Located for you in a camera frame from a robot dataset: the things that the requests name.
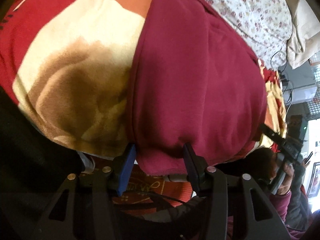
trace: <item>floral bedsheet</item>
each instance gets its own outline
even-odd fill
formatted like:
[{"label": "floral bedsheet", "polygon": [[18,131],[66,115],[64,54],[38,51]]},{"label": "floral bedsheet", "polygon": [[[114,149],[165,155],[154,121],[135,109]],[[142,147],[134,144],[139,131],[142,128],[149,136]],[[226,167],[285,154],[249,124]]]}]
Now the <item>floral bedsheet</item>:
[{"label": "floral bedsheet", "polygon": [[292,34],[291,14],[285,0],[207,2],[264,60],[266,68],[276,70],[285,64],[287,40]]}]

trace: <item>hand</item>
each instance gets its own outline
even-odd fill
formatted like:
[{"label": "hand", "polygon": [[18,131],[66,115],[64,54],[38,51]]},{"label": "hand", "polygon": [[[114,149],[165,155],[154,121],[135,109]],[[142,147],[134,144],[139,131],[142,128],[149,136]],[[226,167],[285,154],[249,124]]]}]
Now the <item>hand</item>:
[{"label": "hand", "polygon": [[285,195],[288,193],[288,191],[290,190],[293,175],[294,175],[294,169],[292,165],[288,165],[287,163],[285,163],[283,169],[286,175],[284,177],[284,181],[278,188],[277,195]]},{"label": "hand", "polygon": [[306,162],[307,162],[307,158],[303,159],[303,161],[301,163],[301,166],[304,167],[305,169],[309,166],[311,161],[308,161],[307,164],[306,164]]}]

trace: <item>black cable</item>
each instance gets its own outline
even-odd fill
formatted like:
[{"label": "black cable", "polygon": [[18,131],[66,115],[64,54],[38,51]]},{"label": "black cable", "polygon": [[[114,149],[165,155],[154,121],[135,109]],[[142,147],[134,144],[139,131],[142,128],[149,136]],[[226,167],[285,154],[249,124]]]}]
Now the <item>black cable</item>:
[{"label": "black cable", "polygon": [[285,87],[285,90],[283,91],[283,94],[287,91],[288,86],[289,86],[289,83],[288,83],[287,86]]},{"label": "black cable", "polygon": [[161,194],[158,194],[158,193],[155,193],[155,192],[146,192],[146,191],[138,191],[138,190],[127,190],[125,191],[126,193],[129,193],[129,192],[135,192],[135,193],[142,193],[142,194],[146,194],[146,195],[153,195],[153,196],[158,196],[158,197],[161,197],[161,198],[166,198],[166,199],[169,199],[169,200],[173,200],[175,202],[178,202],[178,203],[181,203],[183,205],[186,205],[190,208],[194,208],[194,206],[182,201],[182,200],[179,200],[179,199],[176,199],[176,198],[173,198],[173,197],[169,197],[169,196],[166,196],[166,195],[161,195]]},{"label": "black cable", "polygon": [[285,103],[285,106],[287,106],[287,104],[289,103],[289,101],[290,101],[290,103],[292,102],[292,92],[291,92],[291,94],[290,94],[290,96],[289,96],[289,98],[288,98],[288,101]]},{"label": "black cable", "polygon": [[[270,59],[270,65],[271,65],[271,67],[272,67],[273,69],[275,69],[275,68],[274,68],[273,65],[272,65],[272,59],[273,59],[273,57],[274,57],[275,55],[277,55],[278,53],[282,53],[282,54],[284,55],[284,57],[285,57],[285,53],[284,53],[282,50],[279,50],[279,51],[277,51],[275,54],[273,54],[273,56],[272,56],[271,59]],[[285,67],[284,67],[283,71],[284,71],[285,68],[287,67],[287,64],[288,64],[288,61],[286,61]]]}]

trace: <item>phone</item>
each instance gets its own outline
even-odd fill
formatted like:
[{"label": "phone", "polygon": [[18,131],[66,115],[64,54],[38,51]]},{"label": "phone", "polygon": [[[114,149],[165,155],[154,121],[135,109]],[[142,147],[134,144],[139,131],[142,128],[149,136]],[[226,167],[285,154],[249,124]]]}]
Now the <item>phone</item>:
[{"label": "phone", "polygon": [[311,152],[306,160],[306,164],[308,163],[308,161],[310,160],[311,156],[313,155],[313,152]]}]

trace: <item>fleece blanket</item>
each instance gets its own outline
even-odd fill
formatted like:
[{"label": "fleece blanket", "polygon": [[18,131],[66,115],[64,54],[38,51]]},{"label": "fleece blanket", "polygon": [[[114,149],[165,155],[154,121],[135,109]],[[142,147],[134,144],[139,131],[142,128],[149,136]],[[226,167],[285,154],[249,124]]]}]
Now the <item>fleece blanket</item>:
[{"label": "fleece blanket", "polygon": [[68,148],[184,172],[183,143],[225,162],[265,119],[256,55],[205,0],[16,0],[0,29],[0,85]]},{"label": "fleece blanket", "polygon": [[[278,71],[268,70],[264,66],[261,66],[261,74],[266,83],[268,102],[265,124],[285,138],[287,135],[286,109],[280,88],[279,73]],[[261,136],[259,143],[259,147],[277,150],[277,145],[265,135]]]}]

